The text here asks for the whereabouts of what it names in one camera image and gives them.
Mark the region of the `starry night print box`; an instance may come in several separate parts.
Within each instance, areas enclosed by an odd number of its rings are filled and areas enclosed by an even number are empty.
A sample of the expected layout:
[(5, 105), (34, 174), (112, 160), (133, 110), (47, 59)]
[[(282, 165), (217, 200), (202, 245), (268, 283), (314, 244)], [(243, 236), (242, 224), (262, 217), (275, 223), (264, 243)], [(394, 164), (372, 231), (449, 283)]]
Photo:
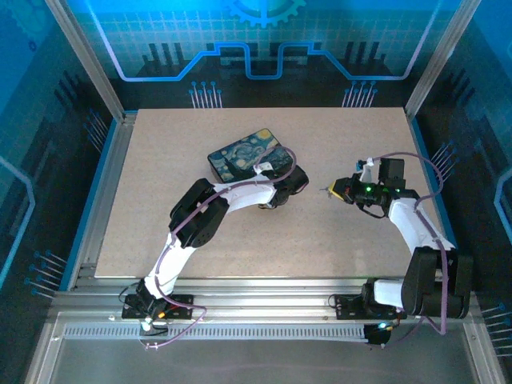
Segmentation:
[(212, 173), (219, 183), (240, 182), (257, 174), (253, 166), (270, 162), (273, 171), (262, 172), (268, 179), (283, 176), (293, 164), (289, 153), (268, 129), (259, 130), (207, 156)]

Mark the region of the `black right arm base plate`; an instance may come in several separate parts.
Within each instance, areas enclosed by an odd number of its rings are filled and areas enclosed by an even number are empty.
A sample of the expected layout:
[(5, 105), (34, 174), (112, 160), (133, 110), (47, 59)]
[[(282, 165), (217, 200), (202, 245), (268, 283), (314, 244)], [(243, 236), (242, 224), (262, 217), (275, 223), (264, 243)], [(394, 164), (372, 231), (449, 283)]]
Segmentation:
[(337, 320), (398, 320), (407, 319), (407, 314), (393, 306), (366, 300), (361, 294), (332, 294), (327, 304), (335, 311)]

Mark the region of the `aluminium side rail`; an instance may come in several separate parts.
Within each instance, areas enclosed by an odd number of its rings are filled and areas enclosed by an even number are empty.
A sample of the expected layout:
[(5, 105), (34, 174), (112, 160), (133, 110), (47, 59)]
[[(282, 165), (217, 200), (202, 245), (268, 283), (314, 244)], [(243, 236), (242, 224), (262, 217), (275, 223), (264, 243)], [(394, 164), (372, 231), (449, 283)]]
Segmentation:
[(98, 264), (136, 117), (135, 112), (130, 112), (124, 122), (113, 122), (110, 126), (62, 276), (60, 291), (72, 290), (80, 270), (84, 267), (94, 269)]

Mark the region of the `aluminium frame rail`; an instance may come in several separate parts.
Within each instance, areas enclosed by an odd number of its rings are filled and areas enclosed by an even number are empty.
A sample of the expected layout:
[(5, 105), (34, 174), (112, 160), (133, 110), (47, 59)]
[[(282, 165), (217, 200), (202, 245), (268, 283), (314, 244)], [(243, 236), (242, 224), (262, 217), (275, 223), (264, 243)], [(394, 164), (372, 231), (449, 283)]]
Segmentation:
[[(51, 316), (120, 320), (121, 290), (133, 279), (79, 278), (57, 292)], [(207, 308), (205, 323), (333, 323), (332, 294), (359, 294), (364, 278), (181, 278), (175, 294)]]

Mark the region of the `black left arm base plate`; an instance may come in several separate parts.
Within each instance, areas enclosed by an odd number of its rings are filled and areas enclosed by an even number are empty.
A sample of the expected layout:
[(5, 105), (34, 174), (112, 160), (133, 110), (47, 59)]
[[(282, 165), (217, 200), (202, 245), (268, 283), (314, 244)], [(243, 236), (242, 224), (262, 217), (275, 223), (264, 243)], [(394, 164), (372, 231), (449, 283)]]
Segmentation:
[(128, 294), (123, 300), (122, 319), (191, 320), (193, 310), (171, 304), (163, 298), (144, 301), (136, 294)]

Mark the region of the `black controller box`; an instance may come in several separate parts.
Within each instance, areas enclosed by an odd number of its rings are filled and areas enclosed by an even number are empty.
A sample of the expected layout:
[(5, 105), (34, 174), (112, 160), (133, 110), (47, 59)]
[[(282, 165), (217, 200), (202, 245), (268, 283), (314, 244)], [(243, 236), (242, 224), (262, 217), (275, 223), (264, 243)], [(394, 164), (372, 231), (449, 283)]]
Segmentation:
[(386, 345), (391, 337), (393, 327), (385, 322), (364, 325), (364, 337), (370, 345)]

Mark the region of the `aluminium frame post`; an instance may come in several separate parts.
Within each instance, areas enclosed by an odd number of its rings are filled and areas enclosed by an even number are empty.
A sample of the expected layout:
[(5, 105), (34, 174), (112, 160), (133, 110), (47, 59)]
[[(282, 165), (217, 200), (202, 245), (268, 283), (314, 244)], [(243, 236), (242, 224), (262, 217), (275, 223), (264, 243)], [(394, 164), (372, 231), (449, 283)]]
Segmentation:
[(67, 1), (44, 1), (113, 119), (116, 122), (124, 122), (126, 118), (124, 107)]
[(482, 0), (461, 0), (404, 108), (411, 122), (419, 112)]

